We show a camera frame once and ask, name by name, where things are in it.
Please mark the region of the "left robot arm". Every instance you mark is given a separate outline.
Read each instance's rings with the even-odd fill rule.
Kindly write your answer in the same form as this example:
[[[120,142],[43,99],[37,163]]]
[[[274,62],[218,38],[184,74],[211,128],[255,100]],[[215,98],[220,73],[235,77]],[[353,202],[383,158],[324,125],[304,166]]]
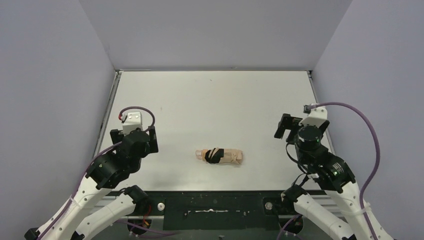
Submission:
[[[159,151],[152,125],[146,131],[136,128],[128,134],[113,129],[110,135],[113,145],[94,157],[68,200],[42,226],[30,228],[24,234],[26,240],[91,240],[121,217],[146,210],[148,195],[133,185],[116,200],[91,212],[119,183],[140,170],[143,158]]]

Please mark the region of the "beige folding umbrella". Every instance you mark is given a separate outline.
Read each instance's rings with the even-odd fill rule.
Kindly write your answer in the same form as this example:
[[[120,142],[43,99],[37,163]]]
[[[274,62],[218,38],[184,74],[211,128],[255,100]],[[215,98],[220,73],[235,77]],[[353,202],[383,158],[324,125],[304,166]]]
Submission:
[[[243,152],[233,148],[219,148],[196,150],[195,156],[208,164],[235,164],[243,162]]]

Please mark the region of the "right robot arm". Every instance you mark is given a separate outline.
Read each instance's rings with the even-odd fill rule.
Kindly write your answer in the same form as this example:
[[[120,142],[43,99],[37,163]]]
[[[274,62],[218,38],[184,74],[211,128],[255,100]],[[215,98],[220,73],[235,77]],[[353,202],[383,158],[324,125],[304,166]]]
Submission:
[[[343,218],[319,204],[298,184],[281,193],[282,203],[333,240],[391,240],[369,203],[360,198],[358,183],[347,163],[321,143],[329,123],[326,113],[310,113],[306,118],[284,113],[274,137],[281,139],[289,131],[286,143],[295,147],[294,162],[334,201]]]

